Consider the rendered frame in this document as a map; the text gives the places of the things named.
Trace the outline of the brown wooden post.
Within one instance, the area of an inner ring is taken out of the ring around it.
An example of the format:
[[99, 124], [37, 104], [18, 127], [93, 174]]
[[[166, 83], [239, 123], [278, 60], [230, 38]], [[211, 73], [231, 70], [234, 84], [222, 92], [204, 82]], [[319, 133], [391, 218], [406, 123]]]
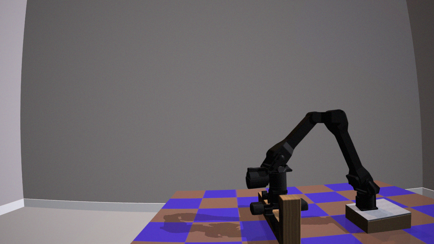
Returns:
[[301, 199], [279, 196], [279, 244], [301, 244]]

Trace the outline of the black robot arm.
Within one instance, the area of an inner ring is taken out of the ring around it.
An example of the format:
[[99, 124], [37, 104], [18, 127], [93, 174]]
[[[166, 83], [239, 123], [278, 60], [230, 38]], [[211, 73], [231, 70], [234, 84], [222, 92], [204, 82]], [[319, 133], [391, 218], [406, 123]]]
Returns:
[[291, 158], [295, 147], [317, 123], [324, 123], [335, 135], [349, 168], [346, 178], [357, 191], [356, 206], [358, 209], [361, 211], [377, 210], [376, 194], [379, 193], [380, 187], [374, 183], [370, 173], [362, 166], [348, 133], [348, 119], [345, 112], [340, 109], [307, 113], [284, 140], [267, 151], [266, 158], [259, 168], [248, 168], [245, 177], [247, 188], [262, 188], [267, 187], [268, 184], [270, 187], [287, 186], [286, 174], [292, 169], [286, 163]]

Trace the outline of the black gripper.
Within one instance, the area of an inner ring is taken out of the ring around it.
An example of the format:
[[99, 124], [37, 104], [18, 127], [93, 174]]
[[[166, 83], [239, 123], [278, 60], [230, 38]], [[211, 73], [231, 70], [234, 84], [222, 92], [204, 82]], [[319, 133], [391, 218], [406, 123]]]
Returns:
[[[287, 187], [269, 187], [270, 191], [270, 204], [262, 204], [261, 201], [251, 202], [250, 210], [252, 215], [262, 215], [265, 214], [269, 217], [273, 231], [276, 231], [275, 226], [275, 215], [273, 214], [274, 209], [279, 209], [279, 196], [287, 195]], [[308, 210], [308, 203], [301, 198], [301, 211]]]

